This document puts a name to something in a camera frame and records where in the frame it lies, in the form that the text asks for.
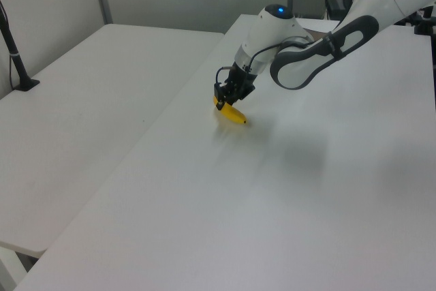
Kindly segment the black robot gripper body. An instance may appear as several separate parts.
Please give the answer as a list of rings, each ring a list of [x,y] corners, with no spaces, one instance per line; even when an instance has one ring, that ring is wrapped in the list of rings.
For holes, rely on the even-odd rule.
[[[218,75],[222,70],[229,71],[229,76],[224,83],[218,81]],[[236,63],[233,63],[232,66],[220,67],[215,75],[214,94],[218,91],[225,96],[237,95],[242,100],[255,89],[254,80],[255,75],[239,68]]]

